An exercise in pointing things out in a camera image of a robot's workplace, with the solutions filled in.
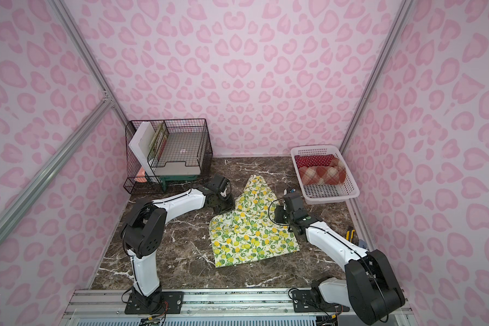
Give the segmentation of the green lemon print skirt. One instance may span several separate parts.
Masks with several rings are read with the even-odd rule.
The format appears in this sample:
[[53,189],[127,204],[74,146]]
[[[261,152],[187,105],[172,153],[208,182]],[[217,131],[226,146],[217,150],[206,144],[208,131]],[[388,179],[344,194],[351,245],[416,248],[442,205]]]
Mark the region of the green lemon print skirt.
[[249,178],[235,209],[214,217],[209,235],[217,268],[248,264],[300,250],[289,228],[272,222],[278,199],[265,179]]

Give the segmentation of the white plastic basket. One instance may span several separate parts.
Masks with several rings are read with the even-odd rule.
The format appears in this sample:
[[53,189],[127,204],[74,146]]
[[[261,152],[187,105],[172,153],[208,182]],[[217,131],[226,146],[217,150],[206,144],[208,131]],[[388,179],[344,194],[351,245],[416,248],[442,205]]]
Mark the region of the white plastic basket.
[[[347,171],[346,181],[337,186],[304,186],[299,176],[299,172],[294,156],[311,156],[311,155],[328,155],[333,154],[338,160],[341,160]],[[333,202],[343,202],[351,198],[357,198],[360,195],[359,187],[355,182],[349,167],[346,165],[339,149],[333,145],[309,145],[291,149],[291,158],[296,170],[297,179],[302,189],[303,197],[309,205],[321,205]]]

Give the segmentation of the red polka dot skirt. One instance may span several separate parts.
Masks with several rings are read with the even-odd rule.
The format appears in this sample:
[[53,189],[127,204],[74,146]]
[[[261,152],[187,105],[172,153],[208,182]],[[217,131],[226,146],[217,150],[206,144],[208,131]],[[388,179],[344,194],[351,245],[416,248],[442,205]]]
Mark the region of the red polka dot skirt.
[[297,168],[302,167],[328,167],[336,157],[333,154],[328,155],[311,155],[311,156],[294,156]]

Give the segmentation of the red plaid skirt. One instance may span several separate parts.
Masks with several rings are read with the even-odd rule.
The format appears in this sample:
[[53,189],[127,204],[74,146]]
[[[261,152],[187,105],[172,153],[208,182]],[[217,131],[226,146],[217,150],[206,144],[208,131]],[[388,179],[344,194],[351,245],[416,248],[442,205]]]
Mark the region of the red plaid skirt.
[[298,172],[304,186],[337,186],[344,183],[347,176],[345,164],[337,158],[328,165],[301,167]]

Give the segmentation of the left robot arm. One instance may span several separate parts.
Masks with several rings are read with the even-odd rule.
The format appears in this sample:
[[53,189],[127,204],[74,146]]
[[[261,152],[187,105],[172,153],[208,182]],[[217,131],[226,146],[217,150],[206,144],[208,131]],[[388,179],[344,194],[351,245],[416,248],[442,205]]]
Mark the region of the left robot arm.
[[162,199],[138,200],[126,217],[120,237],[133,268],[134,291],[144,298],[160,288],[156,251],[162,242],[168,222],[186,213],[212,209],[215,215],[235,207],[231,181],[215,175],[208,183]]

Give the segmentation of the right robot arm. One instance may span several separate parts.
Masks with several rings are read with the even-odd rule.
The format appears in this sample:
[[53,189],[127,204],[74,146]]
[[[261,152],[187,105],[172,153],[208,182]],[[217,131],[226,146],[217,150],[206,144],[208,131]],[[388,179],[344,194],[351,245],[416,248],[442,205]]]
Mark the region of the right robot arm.
[[319,311],[348,307],[366,325],[384,321],[406,304],[403,290],[383,252],[369,251],[333,231],[325,221],[311,215],[294,189],[286,190],[282,205],[274,210],[274,222],[287,226],[308,243],[323,251],[345,273],[345,280],[331,277],[314,282],[305,296],[296,296]]

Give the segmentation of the green stand under tray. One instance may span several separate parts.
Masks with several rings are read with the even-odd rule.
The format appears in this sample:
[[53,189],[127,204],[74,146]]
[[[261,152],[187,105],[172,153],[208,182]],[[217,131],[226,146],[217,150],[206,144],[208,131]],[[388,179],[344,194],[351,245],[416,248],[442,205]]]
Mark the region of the green stand under tray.
[[196,181],[198,175],[168,175],[168,176],[150,176],[147,173],[144,174],[143,180],[148,182],[153,188],[167,191],[170,186],[178,185],[181,183],[190,183]]

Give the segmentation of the white tray in basket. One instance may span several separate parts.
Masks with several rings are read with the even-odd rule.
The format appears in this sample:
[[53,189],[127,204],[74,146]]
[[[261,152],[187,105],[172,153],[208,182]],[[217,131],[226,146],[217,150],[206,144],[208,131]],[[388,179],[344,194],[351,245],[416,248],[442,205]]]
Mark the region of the white tray in basket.
[[154,175],[200,175],[207,143],[207,133],[169,133],[158,160],[151,160]]

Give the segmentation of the yellow black utility knife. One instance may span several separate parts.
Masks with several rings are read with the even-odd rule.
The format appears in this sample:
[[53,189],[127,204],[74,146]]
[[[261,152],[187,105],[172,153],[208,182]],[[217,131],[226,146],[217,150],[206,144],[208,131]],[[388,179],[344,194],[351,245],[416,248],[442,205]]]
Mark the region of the yellow black utility knife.
[[350,226],[346,230],[345,239],[353,243],[354,237],[355,237],[355,229]]

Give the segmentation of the green book in basket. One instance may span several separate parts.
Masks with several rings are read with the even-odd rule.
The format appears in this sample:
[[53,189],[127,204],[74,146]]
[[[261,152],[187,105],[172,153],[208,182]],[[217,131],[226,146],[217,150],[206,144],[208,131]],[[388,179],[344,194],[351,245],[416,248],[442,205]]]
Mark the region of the green book in basket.
[[159,125],[156,126],[156,132],[154,133],[150,147],[149,147],[149,154],[148,154],[148,160],[158,160],[160,156],[162,155],[165,145],[167,144],[169,132],[167,129],[167,126],[164,122],[159,123]]

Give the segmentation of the white foam board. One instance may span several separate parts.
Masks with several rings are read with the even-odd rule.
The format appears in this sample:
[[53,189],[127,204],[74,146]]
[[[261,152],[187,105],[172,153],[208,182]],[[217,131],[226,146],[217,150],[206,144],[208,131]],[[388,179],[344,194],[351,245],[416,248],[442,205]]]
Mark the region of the white foam board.
[[136,159],[149,177],[154,176],[152,167],[148,162],[148,156],[154,135],[155,130],[153,129],[152,124],[150,122],[142,122],[129,143],[129,148],[134,153]]

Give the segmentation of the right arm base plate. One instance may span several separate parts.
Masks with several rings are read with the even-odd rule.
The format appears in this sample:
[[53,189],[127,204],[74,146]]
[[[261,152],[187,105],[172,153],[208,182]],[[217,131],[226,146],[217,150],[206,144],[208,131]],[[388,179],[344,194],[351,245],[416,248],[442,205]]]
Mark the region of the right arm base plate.
[[294,312],[297,313],[326,312],[336,314],[342,311],[337,304],[330,304],[318,298],[313,290],[291,288],[287,294],[292,301]]

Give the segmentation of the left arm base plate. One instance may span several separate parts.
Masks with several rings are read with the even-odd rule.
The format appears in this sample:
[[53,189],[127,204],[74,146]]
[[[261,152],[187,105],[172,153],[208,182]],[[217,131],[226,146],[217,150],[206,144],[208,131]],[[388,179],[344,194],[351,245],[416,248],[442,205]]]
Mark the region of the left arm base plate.
[[125,315],[177,315],[183,306],[184,293],[182,291],[163,291],[145,297],[135,289],[132,290],[126,307]]

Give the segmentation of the aluminium front rail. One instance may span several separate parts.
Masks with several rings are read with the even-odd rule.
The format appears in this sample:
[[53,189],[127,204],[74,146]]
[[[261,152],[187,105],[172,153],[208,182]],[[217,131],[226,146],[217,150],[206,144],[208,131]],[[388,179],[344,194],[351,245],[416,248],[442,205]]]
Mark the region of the aluminium front rail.
[[167,290],[158,312],[126,314],[124,291],[77,291],[60,325],[362,325],[350,308],[327,312],[297,303],[287,288]]

